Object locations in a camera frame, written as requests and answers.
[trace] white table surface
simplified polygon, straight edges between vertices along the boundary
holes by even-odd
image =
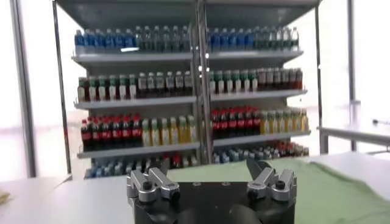
[[[352,178],[365,181],[382,197],[390,199],[390,180],[384,177],[390,162],[359,153],[303,158],[334,168]],[[126,178],[110,177],[75,180],[61,184],[39,203],[26,202],[0,223],[133,223],[126,199]]]

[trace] red label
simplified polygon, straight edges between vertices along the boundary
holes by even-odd
[[[91,133],[90,132],[82,133],[81,134],[81,139],[83,139],[83,140],[90,140],[91,139]]]

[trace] water bottle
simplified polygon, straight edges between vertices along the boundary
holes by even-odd
[[[236,29],[232,29],[229,33],[229,49],[234,51],[237,49],[237,36]]]
[[[144,46],[143,46],[143,39],[142,39],[141,32],[142,32],[141,27],[136,26],[136,28],[135,28],[135,46],[138,47],[140,49],[140,51],[143,51]]]
[[[221,50],[220,44],[221,43],[221,38],[219,36],[219,29],[215,28],[213,35],[211,36],[211,47],[213,52]]]
[[[229,49],[229,34],[227,33],[227,29],[223,28],[221,32],[221,51],[227,51]]]
[[[149,29],[149,26],[145,26],[144,29],[144,51],[153,51],[154,47],[152,45],[152,36],[151,36],[151,30]]]
[[[237,49],[245,49],[245,33],[243,28],[240,28],[237,34]]]
[[[160,28],[159,26],[155,26],[152,34],[153,46],[155,52],[162,52],[163,45],[161,42]]]
[[[164,26],[163,31],[163,52],[171,52],[171,36],[168,26]]]
[[[111,29],[107,29],[107,33],[105,34],[105,50],[106,52],[113,51],[115,47],[115,38],[112,34]]]
[[[124,35],[120,29],[115,30],[115,46],[117,49],[124,47]]]
[[[133,32],[130,29],[126,29],[126,34],[124,35],[124,47],[134,47],[134,36]]]
[[[172,51],[173,52],[178,52],[180,51],[180,35],[179,35],[179,30],[177,26],[173,27],[172,31],[172,40],[171,40],[171,46],[172,46]]]
[[[299,34],[296,27],[294,27],[291,32],[291,50],[299,51]]]
[[[181,42],[180,50],[182,52],[189,52],[190,51],[190,34],[188,33],[187,26],[183,26],[182,42]]]
[[[81,30],[76,30],[76,34],[74,35],[74,51],[76,55],[85,53],[84,37],[81,34]]]
[[[96,29],[95,31],[95,51],[97,53],[102,53],[104,51],[104,48],[105,48],[105,44],[104,44],[104,34],[101,30],[99,29]]]
[[[254,48],[254,38],[252,29],[248,29],[245,33],[245,50],[250,51]]]

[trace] dark soda bottle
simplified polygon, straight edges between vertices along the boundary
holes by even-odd
[[[112,131],[111,131],[111,126],[110,126],[110,121],[107,117],[103,119],[103,124],[101,125],[102,127],[102,145],[106,148],[112,148]]]
[[[219,111],[219,132],[220,138],[227,138],[229,136],[229,123],[228,123],[228,112],[226,109]]]
[[[82,120],[81,126],[81,140],[83,141],[84,151],[91,151],[92,136],[91,131],[88,129],[87,120]]]
[[[245,109],[238,108],[237,109],[237,135],[243,136],[245,135]]]
[[[134,115],[133,117],[133,146],[141,147],[142,146],[142,127],[141,127],[141,118],[139,114]]]
[[[219,139],[219,113],[218,110],[211,112],[211,121],[213,123],[213,138]]]
[[[237,132],[237,113],[233,108],[229,109],[229,137],[235,137]]]
[[[123,146],[131,147],[132,145],[132,128],[130,125],[130,117],[124,116],[123,125],[122,125],[122,138]]]
[[[122,122],[119,117],[115,117],[112,123],[113,145],[116,148],[123,147],[122,143]]]

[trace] green cloth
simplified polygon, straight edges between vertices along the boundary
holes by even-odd
[[[390,223],[390,201],[362,181],[318,163],[292,158],[269,163],[279,173],[291,169],[297,175],[296,224]],[[252,179],[245,162],[170,170],[168,177],[181,182]]]

